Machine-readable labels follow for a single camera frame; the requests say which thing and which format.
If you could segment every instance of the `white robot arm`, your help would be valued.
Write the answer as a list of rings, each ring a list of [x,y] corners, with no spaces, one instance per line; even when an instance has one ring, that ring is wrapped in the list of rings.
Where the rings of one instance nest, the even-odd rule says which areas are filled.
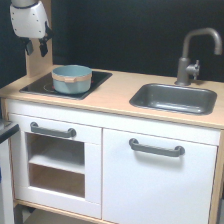
[[[47,14],[39,0],[12,0],[10,6],[12,26],[15,34],[20,37],[28,55],[33,52],[30,38],[38,38],[40,51],[44,57],[47,50],[47,41],[52,38],[53,32],[49,28]]]

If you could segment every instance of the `light blue pot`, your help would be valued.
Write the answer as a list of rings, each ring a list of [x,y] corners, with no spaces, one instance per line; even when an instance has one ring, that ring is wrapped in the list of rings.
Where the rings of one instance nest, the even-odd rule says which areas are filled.
[[[92,70],[90,68],[79,65],[62,66],[52,71],[55,90],[65,94],[78,94],[88,91],[91,85],[91,76]]]

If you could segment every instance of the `wooden countertop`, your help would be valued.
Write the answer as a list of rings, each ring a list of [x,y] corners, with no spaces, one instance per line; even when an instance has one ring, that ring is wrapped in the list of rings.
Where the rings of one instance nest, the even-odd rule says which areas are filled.
[[[51,72],[51,70],[55,67],[57,66],[50,67],[47,71],[45,71],[44,74],[35,76],[33,78],[28,78],[27,76],[22,77],[21,79],[0,89],[0,96],[2,98],[59,105],[63,107],[73,107],[106,113],[224,129],[224,84],[219,82],[196,81],[191,84],[190,87],[192,88],[213,90],[218,95],[213,112],[209,115],[199,116],[151,109],[141,109],[129,104],[129,100],[144,84],[159,83],[174,85],[176,78],[171,77],[108,71],[111,72],[113,76],[100,85],[84,100],[72,100],[19,92],[20,89]]]

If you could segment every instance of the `gray faucet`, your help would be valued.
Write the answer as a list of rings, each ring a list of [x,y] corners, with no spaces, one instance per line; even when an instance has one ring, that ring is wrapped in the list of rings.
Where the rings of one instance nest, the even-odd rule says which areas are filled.
[[[190,59],[188,58],[190,40],[193,36],[199,36],[199,35],[211,35],[215,41],[214,54],[216,55],[222,54],[222,39],[216,30],[212,28],[205,28],[199,30],[192,30],[191,32],[189,32],[184,39],[183,55],[179,59],[177,81],[175,82],[176,85],[188,86],[191,84],[189,80],[189,75],[193,75],[195,80],[199,75],[200,70],[199,61],[197,60],[195,65],[193,64],[190,65]]]

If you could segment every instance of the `cabinet handle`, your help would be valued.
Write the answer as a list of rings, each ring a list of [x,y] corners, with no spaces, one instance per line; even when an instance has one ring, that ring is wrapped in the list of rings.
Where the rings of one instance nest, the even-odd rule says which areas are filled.
[[[38,127],[38,124],[36,122],[32,122],[30,124],[31,131],[38,134],[43,135],[50,135],[54,137],[60,137],[60,138],[71,138],[76,136],[76,131],[73,128],[68,129],[68,131],[57,131],[53,129],[47,129],[47,128],[41,128]]]
[[[185,149],[182,146],[176,146],[174,149],[163,149],[158,147],[152,147],[148,145],[141,145],[138,140],[132,138],[129,140],[129,145],[134,151],[152,153],[156,155],[169,156],[169,157],[179,157],[184,155]]]

